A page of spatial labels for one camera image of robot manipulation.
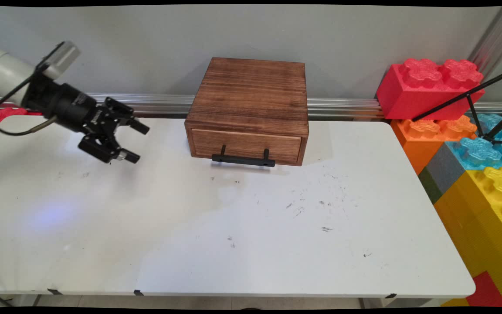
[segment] orange toy brick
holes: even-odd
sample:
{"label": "orange toy brick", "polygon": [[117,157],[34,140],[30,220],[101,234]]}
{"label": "orange toy brick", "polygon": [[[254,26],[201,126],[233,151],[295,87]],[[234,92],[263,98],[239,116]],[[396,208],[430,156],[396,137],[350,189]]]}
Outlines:
{"label": "orange toy brick", "polygon": [[476,125],[470,118],[457,120],[393,120],[390,123],[408,160],[419,175],[444,141],[460,141],[463,137],[475,138]]}
{"label": "orange toy brick", "polygon": [[502,296],[488,272],[476,276],[474,283],[476,284],[476,292],[466,297],[470,306],[502,307]]}
{"label": "orange toy brick", "polygon": [[[413,119],[480,84],[483,75],[470,61],[447,60],[438,66],[428,59],[408,59],[393,64],[377,89],[377,98],[387,119]],[[484,90],[472,94],[476,102]],[[468,111],[463,98],[431,113],[425,119],[456,120]]]}

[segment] wooden drawer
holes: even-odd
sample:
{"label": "wooden drawer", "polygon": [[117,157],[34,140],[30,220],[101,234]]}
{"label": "wooden drawer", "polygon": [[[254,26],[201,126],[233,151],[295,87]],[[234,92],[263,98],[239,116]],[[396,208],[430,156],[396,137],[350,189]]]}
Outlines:
{"label": "wooden drawer", "polygon": [[226,145],[225,154],[238,157],[263,158],[263,152],[269,149],[269,159],[277,164],[295,165],[301,146],[300,137],[279,135],[192,129],[191,137],[196,157],[211,158]]}
{"label": "wooden drawer", "polygon": [[193,157],[301,166],[309,136],[305,64],[212,58],[185,119]]}

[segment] drawer front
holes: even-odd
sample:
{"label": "drawer front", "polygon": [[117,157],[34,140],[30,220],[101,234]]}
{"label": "drawer front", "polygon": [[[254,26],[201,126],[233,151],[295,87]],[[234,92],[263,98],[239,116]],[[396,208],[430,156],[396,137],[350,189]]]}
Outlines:
{"label": "drawer front", "polygon": [[199,157],[211,158],[219,154],[226,145],[225,155],[237,157],[263,158],[269,149],[269,159],[277,164],[295,164],[299,155],[301,137],[282,137],[253,133],[238,133],[192,129],[195,153]]}

